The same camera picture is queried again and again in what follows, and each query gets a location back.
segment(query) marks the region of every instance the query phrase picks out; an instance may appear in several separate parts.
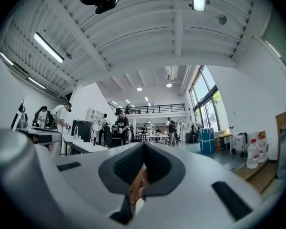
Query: window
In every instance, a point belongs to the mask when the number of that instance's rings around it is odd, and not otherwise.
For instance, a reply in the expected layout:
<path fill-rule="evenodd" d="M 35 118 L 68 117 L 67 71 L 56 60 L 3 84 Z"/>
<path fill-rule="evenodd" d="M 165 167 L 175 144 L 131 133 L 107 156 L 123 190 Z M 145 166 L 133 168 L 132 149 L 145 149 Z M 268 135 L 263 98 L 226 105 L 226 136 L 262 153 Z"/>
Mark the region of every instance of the window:
<path fill-rule="evenodd" d="M 208 83 L 210 89 L 215 86 L 215 81 L 213 79 L 213 77 L 211 76 L 211 73 L 209 72 L 209 69 L 205 66 L 204 67 L 204 78 L 206 80 L 206 82 Z"/>
<path fill-rule="evenodd" d="M 212 127 L 214 131 L 226 130 L 229 124 L 225 106 L 215 81 L 206 66 L 200 67 L 194 82 L 195 84 L 192 85 L 189 92 L 196 121 L 202 128 Z"/>
<path fill-rule="evenodd" d="M 202 75 L 199 76 L 199 79 L 195 85 L 195 92 L 197 94 L 198 101 L 201 101 L 204 96 L 209 92 L 206 84 L 204 82 L 204 78 Z"/>

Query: plastic jug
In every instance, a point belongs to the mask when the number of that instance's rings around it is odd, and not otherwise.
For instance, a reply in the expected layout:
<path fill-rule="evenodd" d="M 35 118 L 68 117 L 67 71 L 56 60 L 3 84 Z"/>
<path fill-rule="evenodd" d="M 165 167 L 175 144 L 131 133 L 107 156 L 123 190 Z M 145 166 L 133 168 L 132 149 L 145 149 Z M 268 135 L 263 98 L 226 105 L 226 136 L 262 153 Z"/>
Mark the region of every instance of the plastic jug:
<path fill-rule="evenodd" d="M 259 163 L 263 163 L 267 160 L 267 141 L 264 135 L 258 136 L 257 145 L 259 147 Z"/>
<path fill-rule="evenodd" d="M 259 160 L 259 146 L 256 144 L 256 139 L 251 140 L 251 144 L 248 148 L 248 159 L 246 166 L 248 169 L 255 169 L 258 166 Z"/>

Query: balcony railing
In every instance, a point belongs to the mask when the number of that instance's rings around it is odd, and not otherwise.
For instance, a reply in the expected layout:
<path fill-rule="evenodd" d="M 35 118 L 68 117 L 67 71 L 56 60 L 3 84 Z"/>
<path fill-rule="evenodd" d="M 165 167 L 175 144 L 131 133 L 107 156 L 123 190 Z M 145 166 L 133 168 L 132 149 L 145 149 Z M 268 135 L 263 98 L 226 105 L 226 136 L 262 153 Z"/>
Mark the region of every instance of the balcony railing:
<path fill-rule="evenodd" d="M 116 112 L 116 107 L 109 104 L 110 108 Z M 141 114 L 155 114 L 155 113 L 170 113 L 170 112 L 180 112 L 185 111 L 184 104 L 168 104 L 168 105 L 154 105 L 154 106 L 139 106 L 135 108 L 130 108 L 128 110 L 128 114 L 138 114 L 141 111 Z"/>

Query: white table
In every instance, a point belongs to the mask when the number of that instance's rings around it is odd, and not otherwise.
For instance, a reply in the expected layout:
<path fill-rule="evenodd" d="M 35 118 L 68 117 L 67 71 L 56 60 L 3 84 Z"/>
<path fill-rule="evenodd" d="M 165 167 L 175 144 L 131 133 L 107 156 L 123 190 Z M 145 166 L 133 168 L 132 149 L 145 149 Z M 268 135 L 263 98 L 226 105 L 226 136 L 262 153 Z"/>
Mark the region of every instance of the white table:
<path fill-rule="evenodd" d="M 168 135 L 148 135 L 147 138 L 155 139 L 155 138 L 164 138 L 165 145 L 167 144 L 166 139 L 169 138 Z"/>
<path fill-rule="evenodd" d="M 65 155 L 67 155 L 68 145 L 71 145 L 73 143 L 83 143 L 84 142 L 84 140 L 82 140 L 82 139 L 74 139 L 74 136 L 72 136 L 72 135 L 64 136 L 63 141 L 65 142 Z"/>
<path fill-rule="evenodd" d="M 79 142 L 74 142 L 71 148 L 75 149 L 76 151 L 82 154 L 99 152 L 108 149 L 107 147 L 103 146 L 98 146 L 98 145 L 93 146 L 93 143 L 79 143 Z"/>

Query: floor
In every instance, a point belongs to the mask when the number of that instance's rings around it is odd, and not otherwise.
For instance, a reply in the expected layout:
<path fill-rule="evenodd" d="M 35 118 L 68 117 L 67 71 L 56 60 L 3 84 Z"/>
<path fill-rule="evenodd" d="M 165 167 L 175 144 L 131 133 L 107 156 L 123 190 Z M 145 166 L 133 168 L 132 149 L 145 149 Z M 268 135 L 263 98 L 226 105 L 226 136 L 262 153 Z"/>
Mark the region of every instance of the floor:
<path fill-rule="evenodd" d="M 207 157 L 210 157 L 217 162 L 221 163 L 226 169 L 231 170 L 233 172 L 239 170 L 240 168 L 245 166 L 246 158 L 241 158 L 239 154 L 229 154 L 229 151 L 222 150 L 222 151 L 216 151 L 212 154 L 202 154 L 200 152 L 200 144 L 199 143 L 178 143 L 177 148 L 184 148 L 188 150 L 189 152 L 201 154 Z"/>

